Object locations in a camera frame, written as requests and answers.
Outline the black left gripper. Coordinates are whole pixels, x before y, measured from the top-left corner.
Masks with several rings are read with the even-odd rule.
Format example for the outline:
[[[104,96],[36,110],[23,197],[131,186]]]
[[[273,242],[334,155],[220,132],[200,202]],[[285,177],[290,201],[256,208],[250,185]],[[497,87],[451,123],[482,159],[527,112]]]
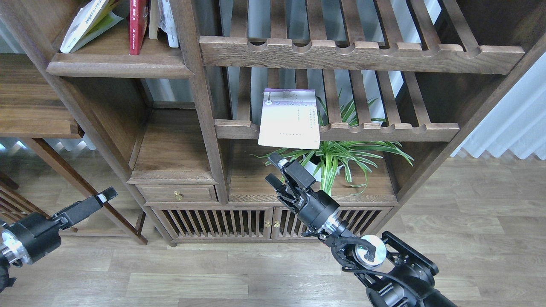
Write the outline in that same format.
[[[117,195],[115,188],[109,187],[63,208],[53,214],[53,218],[33,212],[14,222],[2,231],[2,257],[8,264],[34,264],[60,246],[60,229],[68,229],[88,218]]]

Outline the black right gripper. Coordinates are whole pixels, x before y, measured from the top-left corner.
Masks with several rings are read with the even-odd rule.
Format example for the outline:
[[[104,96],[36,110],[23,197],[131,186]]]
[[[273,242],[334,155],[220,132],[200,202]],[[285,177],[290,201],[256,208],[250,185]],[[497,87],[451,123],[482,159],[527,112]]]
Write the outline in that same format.
[[[265,180],[277,193],[278,200],[296,214],[309,231],[335,231],[341,224],[336,212],[339,204],[324,191],[312,190],[316,182],[297,161],[290,162],[277,152],[267,158],[285,177],[283,184],[274,174]]]

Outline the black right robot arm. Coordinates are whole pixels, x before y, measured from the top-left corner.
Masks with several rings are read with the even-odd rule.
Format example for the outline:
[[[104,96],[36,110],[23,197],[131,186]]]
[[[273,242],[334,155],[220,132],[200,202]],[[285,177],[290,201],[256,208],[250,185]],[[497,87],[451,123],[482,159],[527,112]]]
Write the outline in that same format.
[[[349,223],[339,218],[339,204],[324,191],[312,189],[315,178],[298,161],[275,152],[268,160],[285,180],[269,174],[266,181],[278,200],[306,225],[304,237],[316,237],[330,247],[342,270],[366,286],[374,307],[454,306],[435,289],[439,269],[433,261],[388,231],[381,237],[355,235]]]

